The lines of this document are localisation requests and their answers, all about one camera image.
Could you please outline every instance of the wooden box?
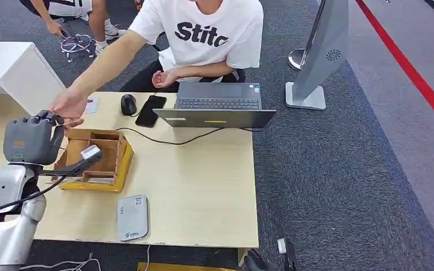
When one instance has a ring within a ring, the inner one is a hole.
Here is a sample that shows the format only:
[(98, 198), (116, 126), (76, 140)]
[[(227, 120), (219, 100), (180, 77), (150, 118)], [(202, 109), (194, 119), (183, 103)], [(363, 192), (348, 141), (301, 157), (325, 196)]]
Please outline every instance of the wooden box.
[(101, 149), (102, 158), (84, 171), (82, 176), (66, 178), (59, 187), (121, 192), (134, 155), (125, 136), (113, 130), (71, 129), (67, 137), (69, 143), (54, 164), (55, 169), (78, 162), (81, 160), (80, 152), (92, 145)]

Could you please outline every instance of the white power bank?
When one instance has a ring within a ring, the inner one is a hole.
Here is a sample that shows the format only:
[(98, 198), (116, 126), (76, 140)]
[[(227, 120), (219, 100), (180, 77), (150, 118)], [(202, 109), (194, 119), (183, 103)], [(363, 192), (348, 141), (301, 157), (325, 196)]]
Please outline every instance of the white power bank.
[(142, 238), (149, 231), (147, 218), (147, 197), (130, 196), (119, 199), (117, 205), (117, 238), (128, 241)]

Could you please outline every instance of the laptop keyboard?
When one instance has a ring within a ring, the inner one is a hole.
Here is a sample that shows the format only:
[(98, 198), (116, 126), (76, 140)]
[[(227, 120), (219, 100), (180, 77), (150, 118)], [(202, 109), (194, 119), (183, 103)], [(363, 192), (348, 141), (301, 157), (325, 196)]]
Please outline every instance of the laptop keyboard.
[(256, 99), (179, 99), (179, 108), (259, 109), (259, 103)]

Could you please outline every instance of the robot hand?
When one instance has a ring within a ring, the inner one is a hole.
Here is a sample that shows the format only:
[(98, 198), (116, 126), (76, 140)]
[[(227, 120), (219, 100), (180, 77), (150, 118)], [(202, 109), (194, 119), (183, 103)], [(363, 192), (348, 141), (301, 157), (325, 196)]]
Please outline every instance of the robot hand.
[(244, 262), (250, 271), (277, 271), (275, 264), (269, 262), (253, 248), (245, 256)]

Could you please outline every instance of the black smartphone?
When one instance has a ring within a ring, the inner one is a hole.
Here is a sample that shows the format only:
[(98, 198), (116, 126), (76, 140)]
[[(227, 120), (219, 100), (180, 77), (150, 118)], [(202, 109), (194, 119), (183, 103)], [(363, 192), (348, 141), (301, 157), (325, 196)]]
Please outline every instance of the black smartphone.
[(166, 97), (150, 96), (142, 107), (139, 117), (137, 117), (136, 125), (150, 128), (154, 127), (159, 116), (157, 116), (152, 109), (163, 108), (166, 101)]

